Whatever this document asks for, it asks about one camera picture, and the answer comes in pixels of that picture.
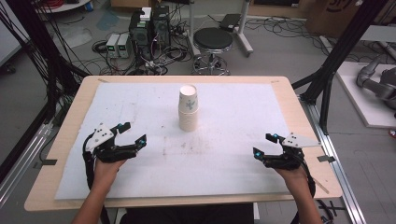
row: white mat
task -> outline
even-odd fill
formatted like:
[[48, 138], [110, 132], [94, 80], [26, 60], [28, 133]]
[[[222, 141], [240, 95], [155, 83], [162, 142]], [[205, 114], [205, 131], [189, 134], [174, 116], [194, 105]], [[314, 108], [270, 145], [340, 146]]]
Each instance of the white mat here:
[[[376, 98], [372, 91], [356, 85], [356, 77], [359, 71], [366, 65], [367, 63], [345, 62], [338, 69], [338, 77], [367, 127], [394, 128], [396, 127], [396, 119], [393, 116], [396, 111], [390, 109], [383, 101]], [[382, 72], [394, 66], [379, 64], [375, 69], [372, 80], [379, 82]]]
[[253, 158], [252, 148], [280, 154], [266, 133], [288, 135], [271, 85], [194, 84], [199, 128], [178, 128], [181, 84], [103, 83], [68, 157], [56, 199], [88, 194], [82, 143], [100, 122], [109, 128], [131, 122], [116, 144], [147, 134], [148, 145], [120, 169], [108, 198], [288, 192], [283, 179]]

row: stool seat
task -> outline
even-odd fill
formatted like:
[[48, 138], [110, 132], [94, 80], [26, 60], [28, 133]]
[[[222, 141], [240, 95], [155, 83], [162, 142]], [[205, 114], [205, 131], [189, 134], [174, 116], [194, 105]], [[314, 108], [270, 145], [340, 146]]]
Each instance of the stool seat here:
[[209, 27], [195, 32], [193, 42], [205, 51], [225, 51], [233, 43], [233, 37], [227, 31]]

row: wooden tabletop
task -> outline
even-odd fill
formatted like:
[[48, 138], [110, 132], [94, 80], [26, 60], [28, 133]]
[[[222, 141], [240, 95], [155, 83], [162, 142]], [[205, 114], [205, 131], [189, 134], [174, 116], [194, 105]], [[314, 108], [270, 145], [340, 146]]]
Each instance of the wooden tabletop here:
[[[83, 200], [55, 200], [64, 165], [69, 151], [76, 141], [78, 130], [92, 103], [96, 89], [100, 83], [263, 83], [271, 84], [276, 94], [284, 119], [292, 133], [317, 139], [312, 127], [298, 101], [294, 90], [285, 77], [203, 77], [203, 76], [163, 76], [163, 77], [117, 77], [92, 76], [86, 77], [78, 90], [75, 100], [67, 113], [64, 123], [54, 140], [48, 160], [57, 160], [56, 165], [43, 166], [32, 190], [25, 202], [27, 211], [50, 211], [80, 208]], [[311, 175], [317, 182], [316, 198], [337, 198], [342, 195], [341, 187], [332, 168], [327, 162], [319, 162], [322, 156], [321, 147], [303, 148], [305, 160]], [[175, 198], [133, 198], [107, 199], [107, 207], [131, 207], [172, 204], [198, 203], [240, 203], [292, 200], [289, 194], [249, 194], [227, 196], [194, 196]]]

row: paper cup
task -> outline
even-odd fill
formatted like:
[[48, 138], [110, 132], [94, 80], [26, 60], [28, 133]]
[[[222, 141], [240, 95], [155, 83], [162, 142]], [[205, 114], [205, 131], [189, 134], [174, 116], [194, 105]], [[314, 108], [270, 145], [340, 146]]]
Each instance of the paper cup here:
[[193, 85], [185, 85], [180, 88], [178, 110], [185, 114], [198, 110], [197, 89]]
[[198, 127], [198, 110], [194, 113], [183, 113], [178, 111], [178, 125], [185, 132], [192, 132]]

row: person's left hand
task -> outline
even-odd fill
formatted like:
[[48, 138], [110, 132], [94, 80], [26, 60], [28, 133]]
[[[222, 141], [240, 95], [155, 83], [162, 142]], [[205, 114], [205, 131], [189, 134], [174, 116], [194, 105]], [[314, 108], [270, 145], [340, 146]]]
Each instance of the person's left hand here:
[[96, 160], [95, 164], [95, 178], [92, 184], [92, 190], [101, 190], [105, 193], [110, 191], [111, 185], [117, 176], [117, 171], [126, 161], [116, 161], [112, 163], [105, 163]]

